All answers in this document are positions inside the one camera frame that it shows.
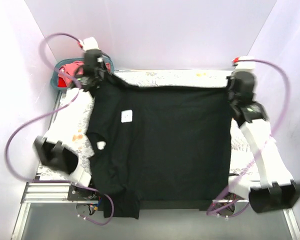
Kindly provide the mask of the black t-shirt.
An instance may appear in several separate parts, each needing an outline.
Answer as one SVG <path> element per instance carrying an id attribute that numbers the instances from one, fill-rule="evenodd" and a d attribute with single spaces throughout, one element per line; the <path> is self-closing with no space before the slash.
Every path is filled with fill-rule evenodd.
<path id="1" fill-rule="evenodd" d="M 142 201 L 215 199 L 228 185 L 231 121 L 224 88 L 140 87 L 106 77 L 85 133 L 104 216 L 138 219 Z"/>

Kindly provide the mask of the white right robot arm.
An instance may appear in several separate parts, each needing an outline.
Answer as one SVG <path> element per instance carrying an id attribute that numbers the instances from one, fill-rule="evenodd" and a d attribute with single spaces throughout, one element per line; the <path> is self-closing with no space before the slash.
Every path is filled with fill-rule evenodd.
<path id="1" fill-rule="evenodd" d="M 228 95 L 234 120 L 247 140 L 256 164 L 259 183 L 243 176 L 230 176 L 216 186 L 217 195 L 227 199 L 236 194 L 247 199 L 260 214 L 291 209 L 300 198 L 300 181 L 294 180 L 286 168 L 275 139 L 268 115 L 262 104 L 254 100 L 256 79 L 253 73 L 237 71 L 228 78 Z"/>

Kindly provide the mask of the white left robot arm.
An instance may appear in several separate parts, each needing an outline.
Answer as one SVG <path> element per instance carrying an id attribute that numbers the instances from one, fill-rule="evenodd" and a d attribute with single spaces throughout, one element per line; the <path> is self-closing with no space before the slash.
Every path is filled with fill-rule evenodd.
<path id="1" fill-rule="evenodd" d="M 85 200 L 96 196 L 96 187 L 90 183 L 92 177 L 80 164 L 77 155 L 78 145 L 75 136 L 81 134 L 78 124 L 88 106 L 93 103 L 91 90 L 96 90 L 98 83 L 107 73 L 104 63 L 105 54 L 97 47 L 84 48 L 83 63 L 76 69 L 82 74 L 68 74 L 60 67 L 54 67 L 57 78 L 68 79 L 67 104 L 51 112 L 57 118 L 42 137 L 37 137 L 34 147 L 42 165 L 59 172 L 79 188 L 79 194 Z"/>

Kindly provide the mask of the pink crumpled t-shirt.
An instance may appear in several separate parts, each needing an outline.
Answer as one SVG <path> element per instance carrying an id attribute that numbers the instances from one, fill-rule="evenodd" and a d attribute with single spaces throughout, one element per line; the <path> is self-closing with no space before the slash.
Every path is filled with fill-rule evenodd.
<path id="1" fill-rule="evenodd" d="M 59 68 L 59 71 L 60 71 L 61 73 L 65 73 L 65 74 L 67 74 L 67 75 L 70 75 L 70 76 L 74 77 L 74 76 L 75 76 L 76 70 L 77 70 L 80 66 L 82 66 L 83 64 L 84 64 L 83 61 L 77 60 L 77 61 L 74 61 L 74 62 L 72 62 L 72 63 L 67 63 L 67 64 L 62 65 L 62 66 Z M 58 74 L 58 77 L 69 78 L 69 77 L 67 77 L 67 76 L 64 76 L 64 75 L 61 74 L 61 73 Z"/>

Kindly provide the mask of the red t-shirt in basket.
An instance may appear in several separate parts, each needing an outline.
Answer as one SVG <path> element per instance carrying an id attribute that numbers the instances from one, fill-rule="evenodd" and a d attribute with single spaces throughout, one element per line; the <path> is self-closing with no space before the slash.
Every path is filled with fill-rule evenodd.
<path id="1" fill-rule="evenodd" d="M 71 83 L 72 83 L 72 80 L 67 77 L 66 78 L 58 77 L 57 86 L 59 88 L 68 88 Z"/>

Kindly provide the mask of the teal plastic laundry basket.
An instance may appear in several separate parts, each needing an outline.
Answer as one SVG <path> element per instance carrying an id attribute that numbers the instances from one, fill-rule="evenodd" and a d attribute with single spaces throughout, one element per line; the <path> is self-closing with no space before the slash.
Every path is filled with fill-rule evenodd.
<path id="1" fill-rule="evenodd" d="M 61 66 L 65 65 L 65 64 L 70 64 L 74 61 L 83 61 L 84 59 L 81 57 L 81 58 L 69 58 L 69 59 L 64 59 L 60 62 L 58 62 L 55 67 L 60 69 Z M 114 73 L 115 71 L 115 68 L 114 68 L 114 64 L 112 62 L 112 60 L 108 57 L 104 57 L 104 62 L 105 62 L 105 65 L 107 67 L 107 69 L 109 71 L 111 71 L 112 73 Z M 68 88 L 60 88 L 58 87 L 57 85 L 57 82 L 58 82 L 58 73 L 57 72 L 53 72 L 52 74 L 52 77 L 50 79 L 50 85 L 52 86 L 52 88 L 56 91 L 59 91 L 61 93 L 66 93 L 67 92 L 67 89 Z"/>

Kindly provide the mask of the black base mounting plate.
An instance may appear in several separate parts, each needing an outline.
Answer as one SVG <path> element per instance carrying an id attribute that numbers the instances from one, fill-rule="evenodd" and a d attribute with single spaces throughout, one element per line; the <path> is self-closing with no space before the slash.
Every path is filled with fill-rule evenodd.
<path id="1" fill-rule="evenodd" d="M 67 198 L 68 201 L 81 203 L 81 204 L 92 204 L 97 205 L 98 200 L 100 199 L 100 206 L 98 209 L 100 211 L 104 210 L 104 206 L 110 207 L 110 201 L 102 196 L 100 193 L 95 191 L 83 189 L 70 185 Z M 199 211 L 206 211 L 212 200 L 177 200 L 177 201 L 140 201 L 140 210 L 190 210 L 197 209 Z"/>

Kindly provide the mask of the aluminium frame rail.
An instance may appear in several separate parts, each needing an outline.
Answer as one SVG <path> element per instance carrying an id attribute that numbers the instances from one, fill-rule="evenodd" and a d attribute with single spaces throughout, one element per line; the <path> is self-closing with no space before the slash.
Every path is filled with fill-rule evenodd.
<path id="1" fill-rule="evenodd" d="M 229 218 L 207 216 L 192 205 L 168 209 L 148 205 L 138 220 L 113 218 L 104 226 L 100 211 L 92 221 L 85 201 L 68 200 L 77 193 L 68 183 L 29 183 L 25 187 L 14 240 L 300 240 L 290 209 L 256 214 L 246 200 L 227 211 Z"/>

